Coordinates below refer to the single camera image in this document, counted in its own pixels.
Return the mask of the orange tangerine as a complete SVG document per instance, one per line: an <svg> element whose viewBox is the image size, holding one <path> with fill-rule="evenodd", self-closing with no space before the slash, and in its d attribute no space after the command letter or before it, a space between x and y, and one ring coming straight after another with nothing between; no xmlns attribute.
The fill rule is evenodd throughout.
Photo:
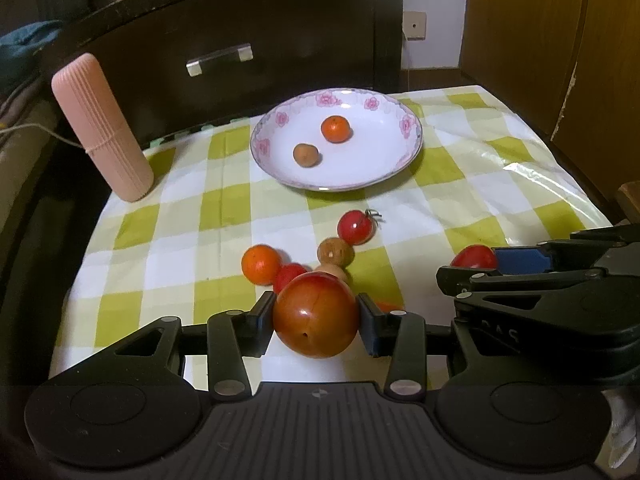
<svg viewBox="0 0 640 480"><path fill-rule="evenodd" d="M330 143L340 144L346 142L352 136L352 127L343 116L333 115L327 117L320 127L322 136Z"/></svg>
<svg viewBox="0 0 640 480"><path fill-rule="evenodd" d="M271 246L254 245L242 255L241 269L254 285L268 286L276 279L282 266L280 254Z"/></svg>
<svg viewBox="0 0 640 480"><path fill-rule="evenodd" d="M403 307L398 306L397 304L390 304L389 302L385 302L385 301L377 301L375 304L384 313L404 310Z"/></svg>

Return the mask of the large red tomato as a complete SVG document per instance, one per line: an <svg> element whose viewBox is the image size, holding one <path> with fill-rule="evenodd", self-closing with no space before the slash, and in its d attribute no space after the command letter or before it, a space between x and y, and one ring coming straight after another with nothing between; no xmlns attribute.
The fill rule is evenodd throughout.
<svg viewBox="0 0 640 480"><path fill-rule="evenodd" d="M277 296L273 329L289 349L314 359L337 356L359 327L356 297L345 282L324 272L307 272Z"/></svg>

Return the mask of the brown longan cluster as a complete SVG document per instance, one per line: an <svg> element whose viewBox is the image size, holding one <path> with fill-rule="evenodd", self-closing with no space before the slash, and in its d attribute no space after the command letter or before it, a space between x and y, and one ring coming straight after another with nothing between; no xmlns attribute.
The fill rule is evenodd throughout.
<svg viewBox="0 0 640 480"><path fill-rule="evenodd" d="M354 261L355 251L341 237L328 237L318 246L317 258L322 264L334 264L334 266L346 268Z"/></svg>

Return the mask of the red cherry tomato with stem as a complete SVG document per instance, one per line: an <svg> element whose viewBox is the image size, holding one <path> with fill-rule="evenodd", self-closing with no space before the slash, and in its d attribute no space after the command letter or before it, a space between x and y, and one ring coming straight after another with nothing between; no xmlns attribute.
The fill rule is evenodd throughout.
<svg viewBox="0 0 640 480"><path fill-rule="evenodd" d="M367 243L374 235L382 214L373 209L350 210L337 222L337 235L349 245Z"/></svg>

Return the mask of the white floral ceramic plate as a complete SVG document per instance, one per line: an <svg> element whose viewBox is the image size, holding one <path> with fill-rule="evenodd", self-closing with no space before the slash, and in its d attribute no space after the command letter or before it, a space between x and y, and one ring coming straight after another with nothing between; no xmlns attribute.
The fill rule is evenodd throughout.
<svg viewBox="0 0 640 480"><path fill-rule="evenodd" d="M423 146L420 120L392 96L373 90L323 89L284 101L250 134L257 166L301 190L346 192L383 182Z"/></svg>

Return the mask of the brown wooden wardrobe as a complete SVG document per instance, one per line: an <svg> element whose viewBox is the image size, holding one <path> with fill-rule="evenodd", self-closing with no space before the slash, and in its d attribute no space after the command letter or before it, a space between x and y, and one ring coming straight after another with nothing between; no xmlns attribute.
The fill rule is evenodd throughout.
<svg viewBox="0 0 640 480"><path fill-rule="evenodd" d="M639 0L466 0L460 65L600 200L639 177Z"/></svg>

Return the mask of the grey padded cushion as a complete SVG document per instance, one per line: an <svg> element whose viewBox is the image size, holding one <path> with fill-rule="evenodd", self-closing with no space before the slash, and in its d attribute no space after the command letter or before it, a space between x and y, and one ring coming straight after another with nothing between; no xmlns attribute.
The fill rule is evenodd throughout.
<svg viewBox="0 0 640 480"><path fill-rule="evenodd" d="M29 76L1 99L1 226L49 140L37 127L24 128L27 124L51 130L58 125L58 113L43 90L41 76Z"/></svg>

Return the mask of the dark wooden drawer cabinet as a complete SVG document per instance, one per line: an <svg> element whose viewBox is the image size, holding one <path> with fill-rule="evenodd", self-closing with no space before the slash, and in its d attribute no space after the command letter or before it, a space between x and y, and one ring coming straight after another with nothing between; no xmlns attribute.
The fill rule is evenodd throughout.
<svg viewBox="0 0 640 480"><path fill-rule="evenodd" d="M134 136L149 143L262 114L324 88L393 92L402 0L118 0L66 26L42 51L54 74L99 61ZM190 77L186 62L250 44L250 62Z"/></svg>

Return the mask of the pink ribbed cylindrical case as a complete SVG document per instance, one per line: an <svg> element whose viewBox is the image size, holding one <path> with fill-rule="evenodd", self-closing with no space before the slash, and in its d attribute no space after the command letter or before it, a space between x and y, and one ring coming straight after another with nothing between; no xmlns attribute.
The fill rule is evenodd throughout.
<svg viewBox="0 0 640 480"><path fill-rule="evenodd" d="M108 84L99 61L84 53L58 70L51 88L81 146L125 202L149 193L154 174Z"/></svg>

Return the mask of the blue cloth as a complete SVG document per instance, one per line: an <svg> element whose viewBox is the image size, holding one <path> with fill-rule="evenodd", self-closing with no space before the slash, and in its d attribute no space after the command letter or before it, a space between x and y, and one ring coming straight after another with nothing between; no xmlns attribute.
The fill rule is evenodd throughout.
<svg viewBox="0 0 640 480"><path fill-rule="evenodd" d="M55 40L58 20L24 25L1 37L1 95L8 96L37 66L36 52Z"/></svg>

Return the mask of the beige wall socket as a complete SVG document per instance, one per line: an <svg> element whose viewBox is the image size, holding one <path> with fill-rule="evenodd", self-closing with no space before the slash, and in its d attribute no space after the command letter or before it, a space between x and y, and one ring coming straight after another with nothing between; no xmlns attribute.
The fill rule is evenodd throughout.
<svg viewBox="0 0 640 480"><path fill-rule="evenodd" d="M402 33L405 40L416 41L426 38L427 15L422 11L405 11L402 14Z"/></svg>

